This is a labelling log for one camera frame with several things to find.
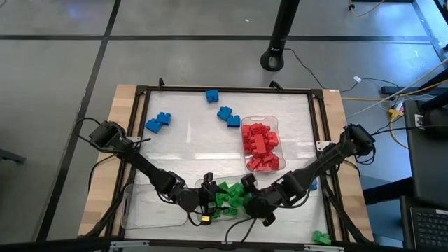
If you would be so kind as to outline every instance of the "transparent bin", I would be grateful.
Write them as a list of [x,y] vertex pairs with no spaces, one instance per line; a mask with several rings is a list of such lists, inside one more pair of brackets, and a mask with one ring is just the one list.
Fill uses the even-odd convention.
[[[257,127],[257,124],[262,124],[265,128],[258,127],[258,129],[253,129],[253,127]],[[243,139],[242,149],[244,161],[249,172],[275,172],[285,168],[286,161],[283,157],[283,152],[281,151],[279,121],[275,116],[259,115],[243,118],[241,121],[241,137]],[[258,146],[260,142],[264,142],[266,152],[261,154],[254,153],[255,151],[251,144]]]
[[154,185],[131,184],[125,188],[121,226],[125,229],[180,226],[187,213],[176,204],[160,200]]
[[[226,182],[227,185],[230,187],[232,185],[234,185],[235,183],[241,183],[241,178],[245,176],[245,175],[240,175],[240,176],[229,176],[229,177],[223,177],[223,178],[213,178],[213,180],[216,182],[217,185],[221,184],[222,182]],[[204,182],[204,179],[200,179],[198,181],[196,181],[195,184],[195,188],[200,188],[201,184]],[[222,207],[230,207],[228,202],[224,202]],[[221,213],[219,218],[212,218],[212,223],[214,221],[228,221],[228,220],[234,220],[234,219],[238,219],[238,218],[248,218],[250,217],[249,215],[246,214],[246,211],[244,210],[244,207],[238,206],[238,214],[236,216],[229,216],[229,215],[224,215]],[[200,213],[201,212],[201,208],[197,207],[196,208],[196,212]],[[201,215],[200,214],[196,214],[196,217],[199,221],[201,221]]]

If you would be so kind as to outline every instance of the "pole base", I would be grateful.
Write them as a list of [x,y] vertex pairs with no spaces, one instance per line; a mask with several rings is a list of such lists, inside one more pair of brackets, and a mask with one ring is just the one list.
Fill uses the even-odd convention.
[[267,49],[260,58],[261,67],[266,71],[280,71],[285,62],[283,61],[283,53],[272,52],[271,48]]

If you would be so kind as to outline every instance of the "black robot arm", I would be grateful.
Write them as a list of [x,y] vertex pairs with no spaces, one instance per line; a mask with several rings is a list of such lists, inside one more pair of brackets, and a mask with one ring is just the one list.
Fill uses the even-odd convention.
[[262,219],[264,226],[269,226],[275,221],[275,209],[299,206],[294,204],[307,195],[307,190],[317,176],[341,164],[349,156],[367,155],[373,150],[375,140],[362,126],[347,125],[344,129],[339,143],[325,147],[316,161],[306,168],[287,172],[268,188],[256,189],[255,176],[245,175],[241,183],[246,191],[252,193],[252,198],[244,203],[246,212],[252,218]]

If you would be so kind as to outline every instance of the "pile of red blocks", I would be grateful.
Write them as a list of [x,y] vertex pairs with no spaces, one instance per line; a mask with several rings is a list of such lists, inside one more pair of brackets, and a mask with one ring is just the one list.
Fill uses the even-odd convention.
[[262,123],[243,125],[243,146],[245,154],[252,154],[247,163],[251,171],[266,172],[279,169],[279,157],[272,150],[279,145],[279,138],[271,127]]

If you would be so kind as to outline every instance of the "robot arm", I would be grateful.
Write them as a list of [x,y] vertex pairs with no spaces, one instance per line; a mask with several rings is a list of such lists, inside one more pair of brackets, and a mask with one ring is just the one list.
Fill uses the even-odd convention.
[[[341,133],[339,143],[333,143],[323,150],[323,154],[308,167],[289,171],[268,188],[256,189],[255,176],[247,174],[241,179],[245,193],[252,197],[244,203],[244,208],[252,218],[263,219],[264,226],[275,221],[274,210],[295,208],[294,203],[305,197],[314,178],[326,173],[331,167],[341,164],[351,155],[367,155],[374,148],[375,140],[360,125],[347,125]],[[117,157],[131,163],[147,175],[158,193],[178,204],[187,212],[193,212],[199,205],[207,206],[215,202],[216,193],[222,191],[213,181],[213,174],[204,175],[201,188],[187,188],[185,181],[172,171],[159,169],[136,150],[134,143],[125,137],[125,130],[115,122],[104,121],[90,135],[89,143],[98,151],[116,153]]]

